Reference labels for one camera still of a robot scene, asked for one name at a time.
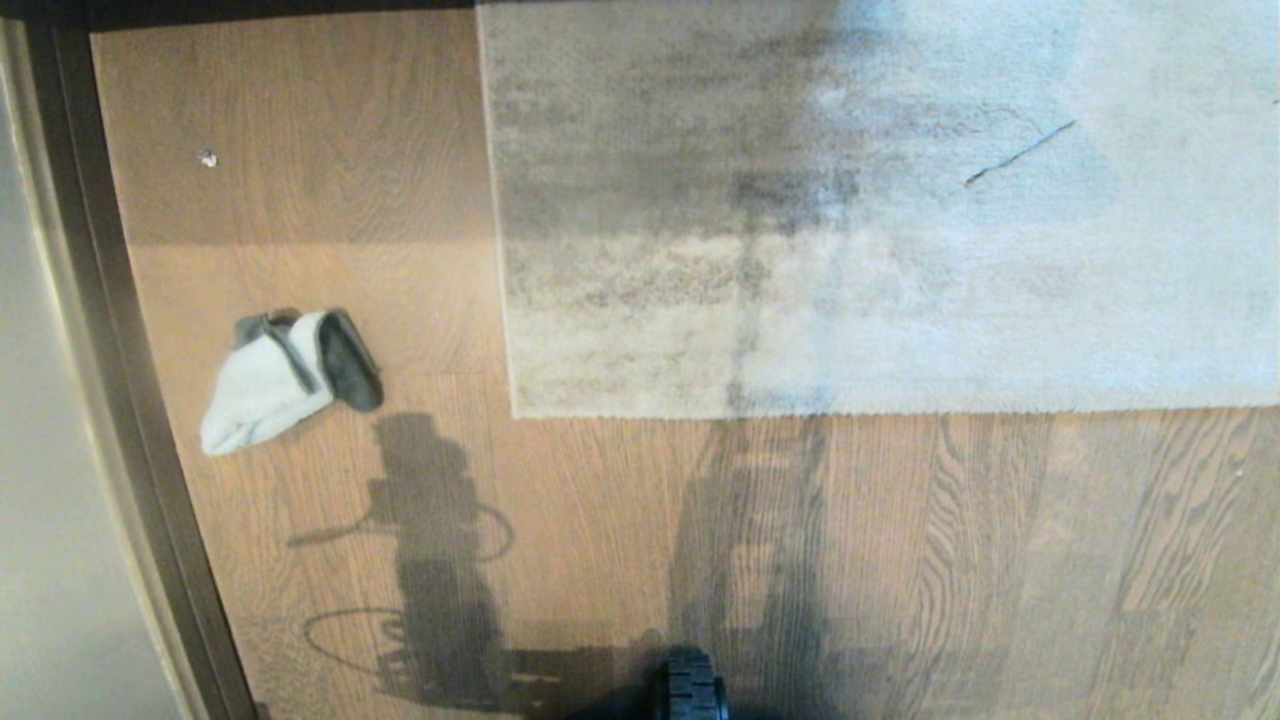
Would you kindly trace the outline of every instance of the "wooden floor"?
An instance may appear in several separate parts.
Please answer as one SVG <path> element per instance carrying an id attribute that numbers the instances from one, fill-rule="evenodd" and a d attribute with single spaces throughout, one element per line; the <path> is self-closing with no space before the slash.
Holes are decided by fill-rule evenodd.
<path id="1" fill-rule="evenodd" d="M 563 717 L 685 642 L 736 717 L 1280 717 L 1280 414 L 515 421 L 472 12 L 95 56 L 178 450 L 274 720 Z M 205 457 L 232 324 L 284 306 L 348 309 L 385 406 Z"/>

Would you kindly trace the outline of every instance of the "gray rug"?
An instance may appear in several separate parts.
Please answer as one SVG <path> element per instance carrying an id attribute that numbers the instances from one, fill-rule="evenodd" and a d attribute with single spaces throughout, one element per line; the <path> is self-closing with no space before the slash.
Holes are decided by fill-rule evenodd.
<path id="1" fill-rule="evenodd" d="M 1277 400 L 1274 3 L 479 12 L 520 416 Z"/>

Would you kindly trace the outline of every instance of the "white wall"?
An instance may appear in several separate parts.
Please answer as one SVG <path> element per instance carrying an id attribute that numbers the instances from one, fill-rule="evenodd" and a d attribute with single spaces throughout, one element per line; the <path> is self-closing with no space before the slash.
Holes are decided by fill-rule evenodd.
<path id="1" fill-rule="evenodd" d="M 46 278 L 0 92 L 0 717 L 182 717 Z"/>

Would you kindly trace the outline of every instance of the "wheel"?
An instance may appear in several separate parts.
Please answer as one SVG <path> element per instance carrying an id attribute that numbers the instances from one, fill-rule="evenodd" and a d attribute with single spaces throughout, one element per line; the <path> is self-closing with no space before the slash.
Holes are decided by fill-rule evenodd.
<path id="1" fill-rule="evenodd" d="M 698 650 L 672 653 L 654 688 L 654 720 L 728 720 L 724 682 Z"/>

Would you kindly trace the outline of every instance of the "rug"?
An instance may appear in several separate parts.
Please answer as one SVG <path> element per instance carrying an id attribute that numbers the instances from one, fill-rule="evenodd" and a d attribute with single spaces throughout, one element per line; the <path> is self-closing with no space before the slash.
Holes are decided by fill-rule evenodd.
<path id="1" fill-rule="evenodd" d="M 1276 6 L 479 6 L 517 416 L 1277 401 Z"/>

